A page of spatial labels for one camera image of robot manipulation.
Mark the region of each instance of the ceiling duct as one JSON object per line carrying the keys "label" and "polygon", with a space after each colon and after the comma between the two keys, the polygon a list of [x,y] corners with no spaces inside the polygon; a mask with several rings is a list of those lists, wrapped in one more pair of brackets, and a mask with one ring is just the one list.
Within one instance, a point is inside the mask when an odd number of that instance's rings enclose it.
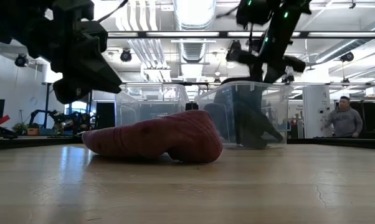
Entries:
{"label": "ceiling duct", "polygon": [[[362,30],[365,31],[375,31],[375,21],[372,22],[370,25],[366,26]],[[372,41],[371,39],[356,39],[356,40],[344,40],[340,43],[330,47],[329,49],[325,50],[324,52],[320,53],[318,56],[315,57],[316,64],[318,63],[325,63],[330,60],[336,59],[368,42]]]}
{"label": "ceiling duct", "polygon": [[[209,30],[215,16],[216,0],[174,0],[178,30]],[[206,53],[205,43],[181,43],[181,58],[187,63],[200,62]]]}

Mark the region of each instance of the clear plastic bin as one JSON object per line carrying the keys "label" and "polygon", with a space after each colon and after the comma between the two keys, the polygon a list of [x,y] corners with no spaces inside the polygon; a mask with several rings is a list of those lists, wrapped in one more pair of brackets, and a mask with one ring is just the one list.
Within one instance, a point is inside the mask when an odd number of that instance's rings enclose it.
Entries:
{"label": "clear plastic bin", "polygon": [[184,111],[189,98],[178,84],[128,83],[115,102],[116,125],[125,126]]}
{"label": "clear plastic bin", "polygon": [[209,112],[224,142],[250,148],[285,144],[288,96],[286,85],[248,81],[230,82],[196,97]]}

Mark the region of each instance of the wood grain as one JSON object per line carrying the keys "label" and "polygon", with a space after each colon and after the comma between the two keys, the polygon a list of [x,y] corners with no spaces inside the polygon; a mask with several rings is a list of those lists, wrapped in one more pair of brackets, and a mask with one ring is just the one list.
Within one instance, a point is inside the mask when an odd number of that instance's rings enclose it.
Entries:
{"label": "wood grain", "polygon": [[207,165],[1,150],[3,223],[375,223],[375,150],[226,149]]}

